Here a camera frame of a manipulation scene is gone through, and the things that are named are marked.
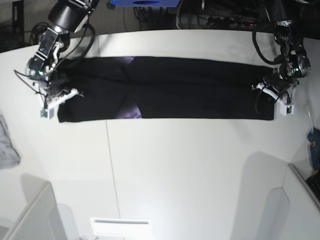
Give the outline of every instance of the black pants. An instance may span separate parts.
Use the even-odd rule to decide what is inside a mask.
[[[60,122],[119,118],[136,106],[142,118],[274,119],[274,102],[252,90],[272,68],[173,57],[85,58],[60,72],[83,92],[60,105]]]

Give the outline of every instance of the black fabric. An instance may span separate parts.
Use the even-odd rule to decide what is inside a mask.
[[[173,57],[85,58],[62,69],[83,91],[59,106],[60,122],[115,119],[137,105],[143,118],[274,119],[274,103],[252,85],[272,68]]]

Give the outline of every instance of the gray cloth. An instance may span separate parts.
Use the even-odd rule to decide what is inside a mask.
[[[20,163],[20,157],[12,147],[8,128],[0,115],[0,169],[12,168]]]

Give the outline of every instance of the white table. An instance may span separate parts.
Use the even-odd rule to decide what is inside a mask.
[[[258,34],[269,59],[272,36]],[[21,165],[0,171],[0,216],[24,208],[21,178],[52,182],[80,236],[94,239],[89,218],[152,219],[157,240],[254,239],[270,190],[283,186],[288,163],[310,174],[311,102],[320,127],[320,44],[305,40],[313,71],[301,80],[292,116],[274,121],[138,119],[59,124],[39,118],[39,102],[14,75],[36,46],[0,54],[0,111]],[[251,34],[220,30],[159,30],[99,36],[88,57],[166,56],[265,65]],[[11,182],[11,188],[3,184]],[[3,209],[1,206],[12,206]],[[241,216],[241,229],[235,229]]]

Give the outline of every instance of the black trousers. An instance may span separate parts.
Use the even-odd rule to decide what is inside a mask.
[[[60,105],[60,122],[116,119],[133,106],[142,118],[274,119],[274,100],[262,93],[257,101],[260,90],[252,90],[272,74],[269,67],[174,57],[70,62],[59,71],[84,97]]]

